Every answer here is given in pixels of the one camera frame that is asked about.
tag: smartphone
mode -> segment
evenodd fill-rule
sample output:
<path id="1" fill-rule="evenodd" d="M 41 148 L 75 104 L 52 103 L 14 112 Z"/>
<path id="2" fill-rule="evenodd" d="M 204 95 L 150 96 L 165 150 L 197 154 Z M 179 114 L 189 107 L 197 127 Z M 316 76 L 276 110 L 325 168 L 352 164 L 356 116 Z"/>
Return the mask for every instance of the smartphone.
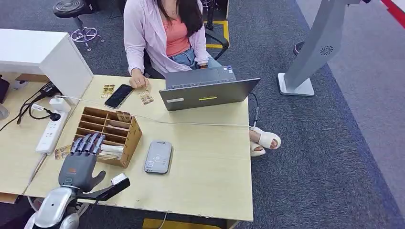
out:
<path id="1" fill-rule="evenodd" d="M 145 172 L 166 174 L 169 170 L 172 149 L 170 142 L 153 141 L 146 157 Z"/>
<path id="2" fill-rule="evenodd" d="M 128 98 L 133 91 L 133 88 L 129 85 L 121 85 L 104 103 L 104 105 L 117 109 Z"/>

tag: stool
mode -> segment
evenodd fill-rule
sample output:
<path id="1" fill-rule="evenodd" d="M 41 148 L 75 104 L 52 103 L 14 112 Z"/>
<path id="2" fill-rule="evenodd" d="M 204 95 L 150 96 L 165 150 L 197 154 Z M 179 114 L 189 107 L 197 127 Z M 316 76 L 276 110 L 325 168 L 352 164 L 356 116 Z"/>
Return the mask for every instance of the stool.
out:
<path id="1" fill-rule="evenodd" d="M 79 19 L 82 14 L 92 13 L 91 6 L 88 7 L 82 0 L 62 0 L 53 6 L 53 13 L 59 18 L 73 18 L 78 30 L 72 32 L 70 37 L 74 42 L 85 43 L 87 51 L 91 51 L 91 48 L 87 42 L 91 41 L 95 37 L 99 37 L 101 42 L 104 39 L 98 35 L 95 28 L 83 27 L 83 22 Z"/>

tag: white kiosk stand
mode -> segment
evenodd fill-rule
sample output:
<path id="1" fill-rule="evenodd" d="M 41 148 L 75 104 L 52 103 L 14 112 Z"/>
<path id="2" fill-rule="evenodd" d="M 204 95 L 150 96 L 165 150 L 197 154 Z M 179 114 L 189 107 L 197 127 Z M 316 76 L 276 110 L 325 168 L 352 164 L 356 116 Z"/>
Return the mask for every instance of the white kiosk stand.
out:
<path id="1" fill-rule="evenodd" d="M 287 73 L 278 74 L 281 94 L 301 96 L 315 94 L 309 77 L 338 52 L 341 47 L 346 6 L 359 4 L 361 1 L 322 0 L 304 46 Z"/>
<path id="2" fill-rule="evenodd" d="M 93 79 L 66 32 L 0 29 L 0 72 L 46 75 L 63 95 L 75 98 L 82 97 Z"/>

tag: pink cardigan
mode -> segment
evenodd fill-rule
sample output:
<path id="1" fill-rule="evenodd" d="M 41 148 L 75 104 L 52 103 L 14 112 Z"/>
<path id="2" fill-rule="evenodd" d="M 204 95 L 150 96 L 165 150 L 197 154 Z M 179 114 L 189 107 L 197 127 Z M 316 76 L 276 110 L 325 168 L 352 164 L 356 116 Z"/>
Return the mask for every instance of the pink cardigan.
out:
<path id="1" fill-rule="evenodd" d="M 198 5 L 203 10 L 200 0 Z M 194 49 L 195 61 L 207 63 L 210 56 L 205 49 L 205 29 L 201 27 L 190 38 Z M 149 54 L 152 67 L 161 73 L 191 70 L 178 64 L 166 55 L 166 32 L 160 17 L 159 8 L 154 0 L 128 0 L 124 10 L 124 46 L 127 52 L 129 72 L 139 68 L 142 72 L 143 50 Z"/>

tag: gray carpet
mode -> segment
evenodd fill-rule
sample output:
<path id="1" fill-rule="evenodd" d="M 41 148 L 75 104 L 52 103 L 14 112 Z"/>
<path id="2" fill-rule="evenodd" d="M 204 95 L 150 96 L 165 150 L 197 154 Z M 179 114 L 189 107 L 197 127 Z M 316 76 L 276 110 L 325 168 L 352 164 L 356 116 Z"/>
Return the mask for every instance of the gray carpet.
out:
<path id="1" fill-rule="evenodd" d="M 309 25 L 320 2 L 297 0 Z M 405 30 L 380 1 L 348 7 L 343 28 L 329 67 L 404 215 Z"/>
<path id="2" fill-rule="evenodd" d="M 24 2 L 29 6 L 21 10 L 22 2 L 2 1 L 0 28 L 75 29 L 73 22 L 52 15 L 51 0 Z M 127 75 L 122 19 L 108 20 L 109 15 L 110 11 L 104 10 L 82 17 L 87 25 L 100 30 L 106 42 L 96 44 L 90 53 L 80 50 L 94 73 Z M 229 29 L 231 48 L 220 63 L 232 65 L 238 78 L 262 78 L 255 89 L 261 108 L 258 126 L 282 139 L 279 150 L 252 160 L 255 221 L 243 222 L 238 228 L 405 228 L 328 66 L 312 78 L 316 96 L 278 93 L 276 74 L 291 65 L 293 44 L 308 32 L 295 1 L 232 0 Z M 136 229 L 145 216 L 163 217 L 161 213 L 104 206 L 88 213 L 82 218 L 81 228 Z M 168 218 L 218 226 L 224 223 L 171 214 Z"/>

